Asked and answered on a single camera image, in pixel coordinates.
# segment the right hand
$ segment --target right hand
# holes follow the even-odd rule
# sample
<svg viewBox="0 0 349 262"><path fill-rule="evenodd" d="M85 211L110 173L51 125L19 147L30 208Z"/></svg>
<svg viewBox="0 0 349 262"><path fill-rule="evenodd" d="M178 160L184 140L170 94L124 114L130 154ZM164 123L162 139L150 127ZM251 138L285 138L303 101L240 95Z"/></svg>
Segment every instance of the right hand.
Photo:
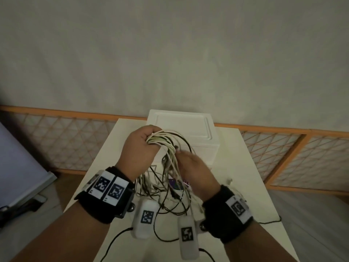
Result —
<svg viewBox="0 0 349 262"><path fill-rule="evenodd" d="M219 192L220 184L200 157L190 152L177 151L176 158L181 177L189 182L194 194L203 202Z"/></svg>

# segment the white box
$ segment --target white box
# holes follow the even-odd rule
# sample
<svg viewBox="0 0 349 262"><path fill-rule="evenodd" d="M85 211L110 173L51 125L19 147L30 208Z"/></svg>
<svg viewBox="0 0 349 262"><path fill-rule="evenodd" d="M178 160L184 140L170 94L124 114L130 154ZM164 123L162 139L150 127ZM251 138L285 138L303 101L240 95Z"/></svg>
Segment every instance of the white box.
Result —
<svg viewBox="0 0 349 262"><path fill-rule="evenodd" d="M220 143L210 114L151 109L147 119L147 125L149 124L179 132L195 153L208 166L212 166ZM184 141L181 140L180 145L182 150L189 151ZM161 162L165 154L165 150L161 149L154 162Z"/></svg>

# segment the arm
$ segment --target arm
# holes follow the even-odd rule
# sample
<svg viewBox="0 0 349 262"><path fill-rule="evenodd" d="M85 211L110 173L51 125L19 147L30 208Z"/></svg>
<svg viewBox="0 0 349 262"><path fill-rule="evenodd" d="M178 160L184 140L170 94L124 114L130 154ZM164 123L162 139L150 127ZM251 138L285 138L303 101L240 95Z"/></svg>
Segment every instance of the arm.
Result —
<svg viewBox="0 0 349 262"><path fill-rule="evenodd" d="M203 202L220 190L220 184L205 163L189 152L177 152L181 176L188 180L193 192ZM237 238L224 245L230 261L285 261L295 259L257 222L253 221Z"/></svg>
<svg viewBox="0 0 349 262"><path fill-rule="evenodd" d="M116 167L131 181L145 172L160 147L148 145L146 138L159 127L148 125L132 132L125 141ZM12 262L93 261L109 230L74 203L61 217L29 243Z"/></svg>

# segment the black wrist strap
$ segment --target black wrist strap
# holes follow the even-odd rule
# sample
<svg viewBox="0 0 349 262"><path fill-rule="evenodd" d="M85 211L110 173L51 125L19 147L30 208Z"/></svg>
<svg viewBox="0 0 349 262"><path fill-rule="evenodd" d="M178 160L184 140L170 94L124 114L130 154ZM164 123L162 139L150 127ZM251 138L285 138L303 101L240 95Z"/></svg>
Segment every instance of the black wrist strap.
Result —
<svg viewBox="0 0 349 262"><path fill-rule="evenodd" d="M103 172L75 199L96 220L110 224L115 217L122 219L125 216L133 199L134 184L114 166L106 171L109 172L107 175ZM127 185L119 185L120 179Z"/></svg>
<svg viewBox="0 0 349 262"><path fill-rule="evenodd" d="M237 238L253 221L247 204L223 185L220 191L202 206L206 216L203 225L223 244Z"/></svg>

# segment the table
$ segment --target table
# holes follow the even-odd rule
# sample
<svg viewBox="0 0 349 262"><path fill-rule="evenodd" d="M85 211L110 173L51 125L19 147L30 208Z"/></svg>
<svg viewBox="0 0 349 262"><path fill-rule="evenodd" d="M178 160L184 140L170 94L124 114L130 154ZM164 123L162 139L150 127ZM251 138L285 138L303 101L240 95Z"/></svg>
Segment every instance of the table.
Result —
<svg viewBox="0 0 349 262"><path fill-rule="evenodd" d="M96 159L92 163L84 179L80 183L66 210L74 203L73 198L96 172L115 165L130 132L146 124L144 120L119 119ZM212 173L221 184L232 179L232 184L245 197L256 221L268 222L278 220L277 211L256 169L249 151L238 129L216 127L220 139L220 148L212 166ZM94 261L100 261L111 240L120 231L131 226L133 213L128 213L124 219L114 219L109 232ZM296 259L297 254L282 223L263 225L263 227ZM177 234L177 217L172 214L158 216L156 220L157 233L163 239L173 239ZM216 261L229 261L220 240L209 233L198 236L200 247L211 253ZM113 243L107 257L108 261L181 261L179 243L160 242L155 236L148 240L136 240L126 232ZM200 252L197 261L211 261L207 254Z"/></svg>

